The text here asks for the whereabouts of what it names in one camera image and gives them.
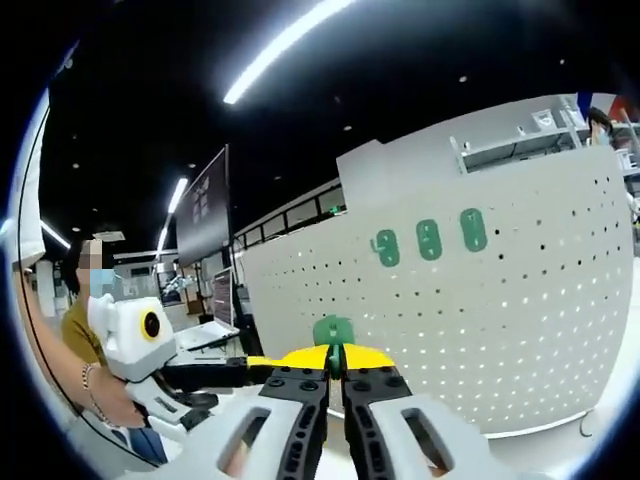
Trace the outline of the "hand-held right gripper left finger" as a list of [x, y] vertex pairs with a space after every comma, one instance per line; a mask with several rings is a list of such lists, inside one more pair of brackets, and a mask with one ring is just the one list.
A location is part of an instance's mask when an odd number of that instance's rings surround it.
[[258, 392], [237, 392], [221, 412], [187, 433], [167, 479], [312, 479], [327, 434], [330, 348], [280, 359]]

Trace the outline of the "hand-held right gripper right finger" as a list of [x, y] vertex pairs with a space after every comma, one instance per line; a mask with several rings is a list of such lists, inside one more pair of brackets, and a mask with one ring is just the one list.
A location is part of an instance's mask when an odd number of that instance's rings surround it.
[[341, 347], [345, 437], [360, 479], [524, 479], [479, 430], [415, 395], [383, 352]]

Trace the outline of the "person's left hand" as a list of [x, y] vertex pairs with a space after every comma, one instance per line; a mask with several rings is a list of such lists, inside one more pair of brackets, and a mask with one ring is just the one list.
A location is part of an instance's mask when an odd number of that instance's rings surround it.
[[102, 367], [90, 375], [89, 387], [95, 404], [113, 425], [141, 428], [144, 417], [137, 410], [125, 389], [125, 383]]

